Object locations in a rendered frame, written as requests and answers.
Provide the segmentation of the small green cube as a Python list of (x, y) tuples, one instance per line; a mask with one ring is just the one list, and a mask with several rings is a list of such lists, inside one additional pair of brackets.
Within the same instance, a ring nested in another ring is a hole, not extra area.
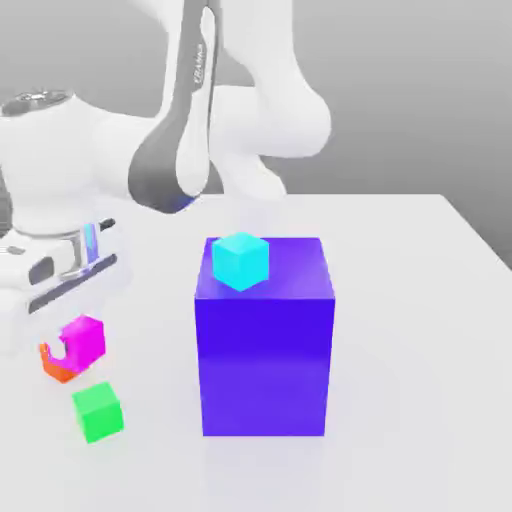
[(120, 400), (109, 382), (72, 394), (78, 424), (87, 443), (94, 443), (124, 429)]

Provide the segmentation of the large blue box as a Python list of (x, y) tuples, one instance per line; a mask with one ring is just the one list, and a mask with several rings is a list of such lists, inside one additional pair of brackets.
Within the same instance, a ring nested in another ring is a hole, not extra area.
[(194, 297), (206, 436), (325, 432), (335, 293), (317, 238), (272, 238), (270, 276), (239, 292), (205, 242)]

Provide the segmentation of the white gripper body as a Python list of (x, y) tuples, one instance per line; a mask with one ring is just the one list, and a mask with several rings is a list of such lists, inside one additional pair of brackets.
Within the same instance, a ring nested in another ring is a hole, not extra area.
[(14, 354), (104, 302), (120, 285), (118, 256), (47, 290), (0, 289), (0, 354)]

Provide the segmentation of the small magenta cube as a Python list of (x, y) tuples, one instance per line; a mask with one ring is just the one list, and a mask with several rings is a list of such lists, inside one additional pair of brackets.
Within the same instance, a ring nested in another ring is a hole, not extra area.
[(80, 315), (66, 325), (59, 336), (65, 347), (65, 357), (60, 365), (75, 373), (81, 373), (106, 352), (103, 322)]

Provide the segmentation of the small cyan cube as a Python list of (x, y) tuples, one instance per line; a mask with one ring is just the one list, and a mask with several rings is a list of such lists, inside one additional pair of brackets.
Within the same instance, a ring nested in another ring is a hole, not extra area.
[(269, 279), (270, 245), (259, 237), (239, 232), (212, 243), (214, 277), (242, 292)]

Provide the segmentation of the small orange cube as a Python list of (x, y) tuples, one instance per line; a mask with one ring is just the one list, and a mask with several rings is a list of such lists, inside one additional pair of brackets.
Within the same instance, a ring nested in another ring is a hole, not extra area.
[(50, 347), (46, 343), (39, 345), (39, 352), (43, 370), (60, 383), (67, 383), (74, 379), (78, 373), (55, 362), (50, 354)]

